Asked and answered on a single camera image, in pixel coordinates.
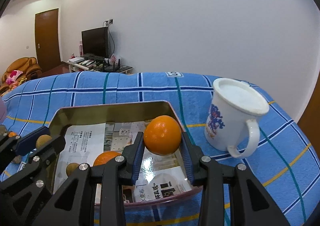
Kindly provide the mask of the yellow brown longan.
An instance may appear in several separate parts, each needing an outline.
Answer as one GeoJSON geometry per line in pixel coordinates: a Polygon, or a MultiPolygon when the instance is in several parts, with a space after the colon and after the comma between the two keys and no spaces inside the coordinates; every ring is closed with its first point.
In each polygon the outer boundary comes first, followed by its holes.
{"type": "Polygon", "coordinates": [[[39,136],[39,138],[36,141],[36,149],[40,149],[44,144],[46,144],[48,141],[51,141],[52,137],[50,135],[44,134],[39,136]]]}

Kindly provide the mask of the dark mangosteen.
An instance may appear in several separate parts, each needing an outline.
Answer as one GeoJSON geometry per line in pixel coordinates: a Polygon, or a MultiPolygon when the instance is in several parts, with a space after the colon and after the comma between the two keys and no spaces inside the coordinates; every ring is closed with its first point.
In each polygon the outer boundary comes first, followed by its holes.
{"type": "Polygon", "coordinates": [[[20,164],[22,161],[22,156],[16,156],[11,162],[13,164],[20,164]]]}

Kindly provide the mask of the orange tangerine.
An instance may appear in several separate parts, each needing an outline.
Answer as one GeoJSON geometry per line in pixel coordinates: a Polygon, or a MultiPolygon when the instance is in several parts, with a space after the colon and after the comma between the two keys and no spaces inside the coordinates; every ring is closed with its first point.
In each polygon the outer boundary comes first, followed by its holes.
{"type": "Polygon", "coordinates": [[[10,132],[10,133],[8,134],[8,136],[9,136],[9,137],[15,137],[15,136],[17,136],[17,134],[16,134],[15,132],[10,132]]]}
{"type": "Polygon", "coordinates": [[[99,165],[104,165],[107,162],[109,162],[110,160],[112,160],[113,158],[115,158],[116,156],[120,156],[121,154],[116,152],[116,151],[106,151],[103,152],[101,154],[99,154],[99,156],[97,156],[97,158],[95,159],[93,166],[99,166],[99,165]]]}
{"type": "Polygon", "coordinates": [[[178,149],[181,138],[182,131],[178,122],[168,115],[153,119],[143,134],[145,147],[160,156],[173,154],[178,149]]]}

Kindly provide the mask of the purple electric kettle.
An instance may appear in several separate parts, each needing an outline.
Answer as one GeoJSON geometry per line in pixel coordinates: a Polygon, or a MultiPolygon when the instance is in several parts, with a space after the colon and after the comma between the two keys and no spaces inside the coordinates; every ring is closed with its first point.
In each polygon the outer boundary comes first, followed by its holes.
{"type": "Polygon", "coordinates": [[[0,98],[0,123],[3,123],[6,117],[7,117],[7,108],[2,98],[0,98]]]}

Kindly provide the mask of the blue plaid tablecloth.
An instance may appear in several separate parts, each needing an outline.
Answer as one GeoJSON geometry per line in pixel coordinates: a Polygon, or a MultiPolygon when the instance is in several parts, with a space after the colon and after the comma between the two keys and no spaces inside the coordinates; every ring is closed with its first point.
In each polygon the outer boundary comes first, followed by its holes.
{"type": "Polygon", "coordinates": [[[77,72],[2,101],[1,225],[312,225],[319,160],[258,86],[77,72]]]}

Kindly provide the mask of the paper leaflet in tin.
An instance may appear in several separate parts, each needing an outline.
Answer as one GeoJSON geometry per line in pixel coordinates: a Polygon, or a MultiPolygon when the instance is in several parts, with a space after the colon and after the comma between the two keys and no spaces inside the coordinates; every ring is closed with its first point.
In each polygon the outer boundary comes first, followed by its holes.
{"type": "Polygon", "coordinates": [[[179,151],[159,156],[144,146],[142,133],[147,124],[137,121],[66,125],[61,130],[66,144],[56,164],[53,191],[62,186],[78,165],[100,166],[121,156],[130,174],[130,185],[123,187],[124,202],[160,201],[191,191],[179,151]]]}

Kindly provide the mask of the pink floral cushion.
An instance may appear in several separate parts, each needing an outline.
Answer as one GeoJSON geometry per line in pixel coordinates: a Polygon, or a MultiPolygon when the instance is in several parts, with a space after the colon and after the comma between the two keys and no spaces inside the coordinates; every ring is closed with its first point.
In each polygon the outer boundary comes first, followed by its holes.
{"type": "Polygon", "coordinates": [[[10,85],[10,84],[14,83],[22,74],[23,74],[23,72],[20,71],[20,70],[13,70],[13,71],[9,74],[9,76],[6,78],[6,81],[5,81],[5,82],[6,82],[8,85],[10,85]]]}

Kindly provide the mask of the orange leather sofa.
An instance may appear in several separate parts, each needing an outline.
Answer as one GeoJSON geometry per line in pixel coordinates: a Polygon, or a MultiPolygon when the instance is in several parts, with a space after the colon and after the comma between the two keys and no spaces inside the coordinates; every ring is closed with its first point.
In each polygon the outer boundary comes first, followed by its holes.
{"type": "Polygon", "coordinates": [[[1,93],[11,91],[28,80],[42,75],[42,68],[35,57],[23,57],[15,60],[1,77],[1,93]]]}

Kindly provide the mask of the pink metal tin box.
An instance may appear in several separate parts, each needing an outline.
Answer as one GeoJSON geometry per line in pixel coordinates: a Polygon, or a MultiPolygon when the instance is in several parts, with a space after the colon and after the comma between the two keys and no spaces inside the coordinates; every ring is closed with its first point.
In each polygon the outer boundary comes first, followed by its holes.
{"type": "MultiPolygon", "coordinates": [[[[152,119],[161,115],[178,120],[167,101],[65,107],[56,111],[49,130],[52,135],[64,136],[66,145],[50,167],[52,192],[67,179],[67,165],[93,165],[103,152],[122,153],[152,119]]],[[[134,186],[123,187],[123,198],[125,207],[138,208],[178,202],[200,191],[189,183],[179,151],[158,156],[145,150],[139,177],[134,186]]]]}

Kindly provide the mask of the white tv stand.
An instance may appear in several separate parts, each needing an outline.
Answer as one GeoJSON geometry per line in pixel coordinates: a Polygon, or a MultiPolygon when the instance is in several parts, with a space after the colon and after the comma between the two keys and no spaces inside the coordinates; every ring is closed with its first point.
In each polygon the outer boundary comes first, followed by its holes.
{"type": "MultiPolygon", "coordinates": [[[[83,72],[83,71],[90,71],[90,72],[104,72],[103,66],[104,66],[104,60],[98,60],[97,58],[84,58],[80,56],[76,56],[74,58],[71,58],[65,63],[67,64],[69,68],[69,72],[83,72]]],[[[125,69],[122,72],[113,72],[113,73],[123,73],[123,74],[131,74],[133,71],[133,68],[130,66],[125,65],[125,69]]]]}

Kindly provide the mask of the white floral mug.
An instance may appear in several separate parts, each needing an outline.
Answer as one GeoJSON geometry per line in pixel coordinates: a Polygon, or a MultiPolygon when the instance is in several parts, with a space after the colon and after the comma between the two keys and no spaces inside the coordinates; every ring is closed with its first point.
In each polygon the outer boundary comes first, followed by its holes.
{"type": "Polygon", "coordinates": [[[204,129],[206,140],[234,158],[249,157],[258,147],[258,120],[268,113],[268,102],[248,83],[234,79],[215,79],[213,90],[204,129]]]}

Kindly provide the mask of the black wifi router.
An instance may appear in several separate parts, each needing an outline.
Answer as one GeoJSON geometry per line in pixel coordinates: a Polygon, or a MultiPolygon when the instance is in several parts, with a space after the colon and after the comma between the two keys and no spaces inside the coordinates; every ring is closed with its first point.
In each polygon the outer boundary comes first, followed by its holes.
{"type": "Polygon", "coordinates": [[[122,72],[125,68],[125,66],[121,65],[120,59],[114,61],[105,59],[103,71],[107,73],[122,72]]]}

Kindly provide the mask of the black television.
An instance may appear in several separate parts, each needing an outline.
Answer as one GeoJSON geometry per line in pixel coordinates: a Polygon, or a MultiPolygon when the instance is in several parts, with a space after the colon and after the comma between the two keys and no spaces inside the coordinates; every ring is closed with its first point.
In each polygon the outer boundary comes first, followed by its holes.
{"type": "Polygon", "coordinates": [[[83,53],[108,57],[108,28],[100,27],[81,32],[83,53]]]}

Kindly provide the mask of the brown wooden door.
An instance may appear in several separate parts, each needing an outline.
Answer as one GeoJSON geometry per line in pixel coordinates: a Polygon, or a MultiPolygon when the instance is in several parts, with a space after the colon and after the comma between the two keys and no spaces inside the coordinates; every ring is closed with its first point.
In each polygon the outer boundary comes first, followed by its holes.
{"type": "Polygon", "coordinates": [[[47,10],[35,15],[36,57],[43,72],[61,63],[59,49],[59,10],[47,10]]]}

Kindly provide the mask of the wall power socket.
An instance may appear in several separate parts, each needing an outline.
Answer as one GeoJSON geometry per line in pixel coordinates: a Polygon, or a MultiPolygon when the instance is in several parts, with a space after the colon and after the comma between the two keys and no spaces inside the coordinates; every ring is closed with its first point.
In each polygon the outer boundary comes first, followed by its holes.
{"type": "Polygon", "coordinates": [[[105,21],[103,22],[103,26],[108,27],[108,26],[111,25],[112,23],[113,23],[113,20],[112,20],[112,19],[108,19],[108,20],[105,20],[105,21]]]}

